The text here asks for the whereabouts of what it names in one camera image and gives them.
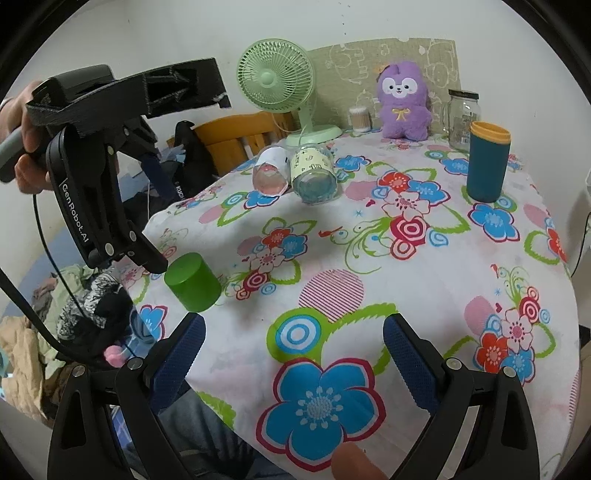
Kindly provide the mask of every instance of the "pink toy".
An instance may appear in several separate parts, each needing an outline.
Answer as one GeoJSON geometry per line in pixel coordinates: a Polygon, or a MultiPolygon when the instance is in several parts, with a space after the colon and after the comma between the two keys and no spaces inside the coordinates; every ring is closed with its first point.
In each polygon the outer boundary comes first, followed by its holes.
{"type": "Polygon", "coordinates": [[[105,351],[105,360],[109,362],[109,365],[115,368],[121,368],[125,365],[126,358],[123,355],[123,348],[119,345],[108,346],[105,351]]]}

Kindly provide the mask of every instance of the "fan base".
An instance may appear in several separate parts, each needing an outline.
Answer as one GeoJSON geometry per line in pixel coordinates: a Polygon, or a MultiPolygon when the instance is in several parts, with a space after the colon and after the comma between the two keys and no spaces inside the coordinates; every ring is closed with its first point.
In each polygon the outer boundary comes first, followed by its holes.
{"type": "Polygon", "coordinates": [[[301,131],[287,136],[288,147],[299,147],[306,143],[324,143],[340,137],[343,131],[336,125],[315,125],[312,129],[306,129],[303,135],[301,131]]]}

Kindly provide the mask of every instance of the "orange lid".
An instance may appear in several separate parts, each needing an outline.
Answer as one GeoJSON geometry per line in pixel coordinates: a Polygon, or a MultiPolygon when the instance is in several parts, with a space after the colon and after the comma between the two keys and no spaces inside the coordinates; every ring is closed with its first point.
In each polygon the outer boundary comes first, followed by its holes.
{"type": "Polygon", "coordinates": [[[477,137],[502,145],[511,143],[511,133],[503,127],[488,122],[472,122],[470,131],[477,137]]]}

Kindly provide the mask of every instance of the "blue flower print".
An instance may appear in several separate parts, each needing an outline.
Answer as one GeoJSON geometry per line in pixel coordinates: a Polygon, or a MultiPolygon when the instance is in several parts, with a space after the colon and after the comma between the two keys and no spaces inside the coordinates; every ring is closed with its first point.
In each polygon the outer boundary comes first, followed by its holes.
{"type": "Polygon", "coordinates": [[[351,176],[354,176],[354,173],[347,173],[342,168],[338,169],[336,172],[336,179],[339,183],[345,183],[351,176]]]}
{"type": "Polygon", "coordinates": [[[388,192],[390,191],[390,187],[375,187],[372,191],[371,191],[371,196],[375,199],[381,199],[383,200],[384,198],[386,198],[388,196],[388,192]]]}
{"type": "Polygon", "coordinates": [[[146,304],[142,305],[139,309],[139,316],[156,340],[164,338],[163,321],[167,313],[168,307],[165,305],[156,305],[153,307],[152,305],[146,304]]]}
{"type": "Polygon", "coordinates": [[[307,358],[286,362],[275,377],[277,403],[263,412],[256,439],[309,472],[330,465],[343,442],[371,436],[386,416],[370,364],[342,358],[326,370],[307,358]]]}
{"type": "Polygon", "coordinates": [[[509,169],[512,172],[520,171],[522,169],[521,164],[519,162],[511,161],[511,160],[509,160],[507,162],[507,167],[509,167],[509,169]]]}
{"type": "Polygon", "coordinates": [[[452,175],[468,175],[468,161],[465,158],[445,158],[440,160],[446,172],[452,175]]]}
{"type": "Polygon", "coordinates": [[[429,200],[431,206],[440,205],[449,200],[449,193],[441,189],[436,181],[410,180],[408,191],[417,192],[421,200],[429,200]]]}
{"type": "Polygon", "coordinates": [[[425,155],[429,158],[432,158],[433,160],[441,160],[442,158],[446,158],[444,152],[439,152],[437,150],[429,150],[425,153],[425,155]]]}
{"type": "Polygon", "coordinates": [[[500,208],[493,208],[486,203],[475,203],[468,218],[482,227],[484,233],[495,242],[519,241],[519,232],[513,226],[513,216],[500,208]]]}
{"type": "Polygon", "coordinates": [[[501,362],[501,368],[512,367],[517,372],[521,385],[531,382],[535,375],[534,349],[523,350],[520,348],[519,353],[515,353],[508,348],[507,351],[509,356],[501,362]]]}
{"type": "Polygon", "coordinates": [[[256,158],[252,158],[250,160],[246,160],[243,164],[238,165],[232,171],[245,171],[245,170],[248,170],[249,168],[254,167],[255,166],[255,163],[256,163],[256,158]]]}
{"type": "Polygon", "coordinates": [[[346,157],[341,157],[335,162],[335,167],[342,168],[346,172],[351,171],[359,171],[361,165],[369,165],[371,160],[368,160],[365,157],[354,157],[352,155],[347,155],[346,157]]]}
{"type": "Polygon", "coordinates": [[[507,168],[509,168],[510,171],[515,173],[516,171],[523,170],[523,165],[521,164],[521,162],[515,154],[510,153],[509,158],[507,159],[507,168]]]}
{"type": "Polygon", "coordinates": [[[263,195],[261,192],[253,190],[246,195],[246,202],[244,202],[244,208],[250,210],[254,207],[268,207],[269,205],[273,205],[279,197],[269,197],[268,195],[263,195]]]}
{"type": "Polygon", "coordinates": [[[306,240],[308,240],[307,235],[287,235],[281,242],[285,260],[305,254],[308,251],[306,240]]]}

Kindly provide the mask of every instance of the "fan grille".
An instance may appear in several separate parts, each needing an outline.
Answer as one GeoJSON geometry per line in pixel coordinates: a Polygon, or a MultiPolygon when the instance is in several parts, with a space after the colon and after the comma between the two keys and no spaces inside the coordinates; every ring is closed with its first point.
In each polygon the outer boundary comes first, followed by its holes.
{"type": "Polygon", "coordinates": [[[238,62],[238,85],[262,110],[284,113],[304,103],[314,88],[314,69],[306,52],[287,40],[261,40],[238,62]]]}

